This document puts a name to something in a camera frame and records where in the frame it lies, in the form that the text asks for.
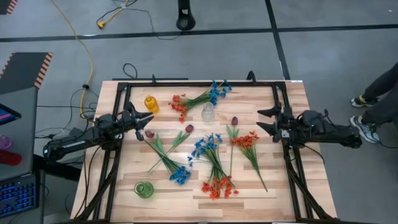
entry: keyboard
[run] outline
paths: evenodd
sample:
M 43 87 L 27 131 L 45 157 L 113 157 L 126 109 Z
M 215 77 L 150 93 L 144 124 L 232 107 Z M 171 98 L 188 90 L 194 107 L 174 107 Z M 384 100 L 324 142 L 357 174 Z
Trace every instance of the keyboard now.
M 39 206 L 40 178 L 27 174 L 0 183 L 0 218 Z

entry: wooden tabletop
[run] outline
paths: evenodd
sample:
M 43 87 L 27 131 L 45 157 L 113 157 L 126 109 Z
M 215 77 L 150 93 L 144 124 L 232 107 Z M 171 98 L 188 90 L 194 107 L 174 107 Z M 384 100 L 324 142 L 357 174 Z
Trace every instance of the wooden tabletop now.
M 295 116 L 309 109 L 304 85 L 301 82 L 287 82 L 287 92 Z M 103 82 L 99 96 L 96 115 L 112 113 L 116 87 L 118 82 Z M 130 100 L 136 110 L 147 111 L 144 98 L 154 96 L 159 104 L 159 114 L 146 126 L 159 133 L 165 149 L 170 148 L 172 141 L 179 131 L 186 125 L 192 124 L 195 130 L 191 136 L 179 145 L 169 157 L 178 162 L 187 162 L 187 156 L 194 150 L 193 145 L 203 136 L 211 133 L 221 133 L 227 140 L 220 146 L 220 159 L 223 169 L 229 173 L 231 145 L 228 141 L 226 125 L 230 124 L 233 116 L 238 117 L 239 135 L 247 135 L 249 131 L 256 131 L 260 137 L 256 143 L 258 163 L 261 175 L 267 185 L 266 192 L 251 163 L 239 150 L 233 152 L 233 183 L 239 194 L 232 194 L 230 198 L 212 200 L 209 193 L 201 191 L 202 183 L 207 181 L 211 166 L 204 163 L 194 163 L 191 179 L 185 185 L 177 185 L 169 181 L 163 164 L 155 171 L 147 171 L 159 159 L 158 155 L 144 142 L 136 139 L 134 131 L 125 134 L 111 222 L 272 222 L 295 221 L 292 199 L 287 181 L 287 172 L 283 159 L 282 145 L 272 142 L 272 138 L 256 125 L 257 121 L 272 123 L 272 118 L 266 118 L 256 113 L 273 107 L 274 100 L 269 87 L 233 87 L 225 99 L 217 104 L 214 122 L 204 123 L 201 120 L 203 106 L 198 106 L 188 113 L 185 123 L 178 121 L 179 114 L 168 105 L 174 94 L 186 93 L 194 98 L 203 93 L 202 87 L 134 87 Z M 319 151 L 318 144 L 309 144 Z M 90 162 L 95 148 L 87 150 L 86 162 Z M 301 149 L 303 167 L 307 178 L 308 189 L 325 211 L 335 217 L 335 207 L 331 197 L 325 167 L 320 157 L 309 149 Z M 100 150 L 93 159 L 90 175 L 88 198 L 94 196 L 98 189 L 104 151 Z M 142 199 L 134 193 L 134 185 L 140 181 L 149 181 L 154 185 L 155 192 L 151 198 Z M 302 216 L 305 210 L 302 195 L 298 197 Z M 78 211 L 85 194 L 84 175 L 80 177 L 75 202 L 73 218 Z M 100 217 L 104 216 L 106 199 L 103 197 Z

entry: yellow cable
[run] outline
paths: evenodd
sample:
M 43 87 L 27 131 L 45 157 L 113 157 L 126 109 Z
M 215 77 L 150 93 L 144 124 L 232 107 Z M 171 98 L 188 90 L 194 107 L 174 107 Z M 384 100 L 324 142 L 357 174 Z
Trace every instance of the yellow cable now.
M 128 2 L 129 2 L 129 0 L 126 0 L 126 1 L 124 2 L 124 6 L 127 6 L 127 3 L 128 3 Z M 98 23 L 97 23 L 98 27 L 99 27 L 100 29 L 103 29 L 103 28 L 105 27 L 105 25 L 106 25 L 108 22 L 110 22 L 110 21 L 113 19 L 113 17 L 115 17 L 115 16 L 116 16 L 117 14 L 119 14 L 119 12 L 121 12 L 121 11 L 123 11 L 123 8 L 117 10 L 111 17 L 109 17 L 109 19 L 105 20 L 104 22 L 98 22 Z
M 90 51 L 88 50 L 87 46 L 78 38 L 74 28 L 72 27 L 72 25 L 70 24 L 70 21 L 68 20 L 68 18 L 65 16 L 65 14 L 62 12 L 62 10 L 57 6 L 57 4 L 54 2 L 54 0 L 51 0 L 52 4 L 54 4 L 54 6 L 58 9 L 58 11 L 61 12 L 63 18 L 65 19 L 65 21 L 68 23 L 68 25 L 70 26 L 73 35 L 75 35 L 75 38 L 77 41 L 79 41 L 79 43 L 82 44 L 82 46 L 86 49 L 86 52 L 88 54 L 88 57 L 90 58 L 90 65 L 91 65 L 91 70 L 90 70 L 90 77 L 88 78 L 86 85 L 89 84 L 89 82 L 91 81 L 91 79 L 93 78 L 93 74 L 94 74 L 94 62 L 93 62 L 93 57 L 91 56 Z M 80 98 L 80 117 L 85 119 L 84 117 L 82 117 L 83 114 L 83 100 L 85 97 L 85 93 L 86 93 L 86 89 L 83 90 L 83 93 L 81 94 L 81 98 Z

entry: yellow glass vase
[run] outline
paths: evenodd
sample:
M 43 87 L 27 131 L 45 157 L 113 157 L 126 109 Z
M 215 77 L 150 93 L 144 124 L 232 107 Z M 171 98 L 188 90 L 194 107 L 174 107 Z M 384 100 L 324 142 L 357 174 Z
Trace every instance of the yellow glass vase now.
M 156 99 L 153 96 L 145 97 L 145 106 L 150 112 L 154 114 L 157 114 L 157 112 L 159 112 L 159 105 L 157 104 Z

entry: person's leg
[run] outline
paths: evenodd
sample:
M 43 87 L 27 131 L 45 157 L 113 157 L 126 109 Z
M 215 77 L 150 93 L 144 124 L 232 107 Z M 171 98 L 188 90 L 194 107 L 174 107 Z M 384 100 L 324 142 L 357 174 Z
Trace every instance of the person's leg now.
M 377 103 L 377 97 L 390 91 L 396 83 L 398 83 L 398 63 L 367 87 L 364 94 L 353 98 L 351 103 L 355 107 L 372 107 Z
M 375 104 L 371 109 L 365 111 L 361 116 L 353 116 L 350 122 L 359 129 L 362 137 L 369 142 L 380 141 L 376 132 L 376 125 L 391 122 L 398 114 L 398 83 L 390 92 Z

